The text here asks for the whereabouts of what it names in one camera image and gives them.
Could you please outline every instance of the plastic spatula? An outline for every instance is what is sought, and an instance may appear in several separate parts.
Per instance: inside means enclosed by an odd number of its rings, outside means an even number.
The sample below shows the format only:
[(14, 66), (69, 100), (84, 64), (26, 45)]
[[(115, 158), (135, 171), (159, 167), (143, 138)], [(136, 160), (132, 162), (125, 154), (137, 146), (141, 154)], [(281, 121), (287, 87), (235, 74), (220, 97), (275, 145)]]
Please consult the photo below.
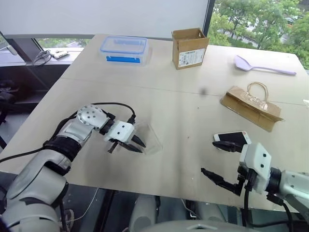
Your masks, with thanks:
[(244, 71), (250, 71), (251, 69), (267, 69), (267, 70), (272, 70), (275, 72), (284, 73), (288, 75), (296, 75), (296, 72), (289, 71), (289, 70), (273, 69), (273, 68), (261, 67), (261, 66), (252, 66), (251, 64), (249, 64), (248, 61), (246, 61), (244, 58), (238, 55), (235, 56), (235, 64), (237, 68), (242, 69)]

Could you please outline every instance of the brown paper bag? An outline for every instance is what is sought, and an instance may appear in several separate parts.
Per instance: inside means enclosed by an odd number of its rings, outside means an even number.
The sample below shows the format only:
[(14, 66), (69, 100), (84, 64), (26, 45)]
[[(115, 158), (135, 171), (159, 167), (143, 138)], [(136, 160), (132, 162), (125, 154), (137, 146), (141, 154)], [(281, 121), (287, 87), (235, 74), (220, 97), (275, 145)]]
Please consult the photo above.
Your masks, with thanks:
[[(265, 90), (264, 100), (260, 100), (249, 93), (250, 87), (254, 84), (260, 85)], [(282, 121), (283, 118), (280, 118), (281, 109), (275, 104), (267, 102), (267, 98), (267, 87), (260, 82), (253, 82), (248, 85), (248, 91), (233, 86), (221, 99), (221, 104), (271, 132), (275, 122)]]

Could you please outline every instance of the cardboard box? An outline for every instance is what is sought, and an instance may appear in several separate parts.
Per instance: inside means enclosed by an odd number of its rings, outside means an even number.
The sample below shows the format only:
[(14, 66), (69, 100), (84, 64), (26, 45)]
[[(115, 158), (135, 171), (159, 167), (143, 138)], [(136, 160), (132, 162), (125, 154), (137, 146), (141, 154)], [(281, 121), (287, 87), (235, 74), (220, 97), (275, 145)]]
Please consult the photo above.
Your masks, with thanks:
[(175, 30), (173, 37), (173, 62), (176, 69), (201, 65), (209, 38), (199, 28)]

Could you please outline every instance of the blue lid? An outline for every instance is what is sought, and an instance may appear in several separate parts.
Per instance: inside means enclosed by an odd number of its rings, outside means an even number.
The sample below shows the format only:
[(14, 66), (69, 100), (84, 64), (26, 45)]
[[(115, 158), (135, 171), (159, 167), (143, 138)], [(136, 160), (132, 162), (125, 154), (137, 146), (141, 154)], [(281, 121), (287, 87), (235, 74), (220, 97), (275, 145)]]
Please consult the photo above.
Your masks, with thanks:
[(146, 38), (127, 36), (108, 36), (100, 47), (101, 52), (143, 54)]

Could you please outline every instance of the white wall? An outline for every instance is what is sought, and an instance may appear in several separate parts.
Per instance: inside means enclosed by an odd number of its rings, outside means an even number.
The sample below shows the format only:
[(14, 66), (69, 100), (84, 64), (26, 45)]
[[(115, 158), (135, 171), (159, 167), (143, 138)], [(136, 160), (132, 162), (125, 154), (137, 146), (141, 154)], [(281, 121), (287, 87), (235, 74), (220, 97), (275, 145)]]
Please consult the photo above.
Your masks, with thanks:
[(0, 0), (7, 38), (115, 34), (171, 38), (202, 28), (208, 0)]

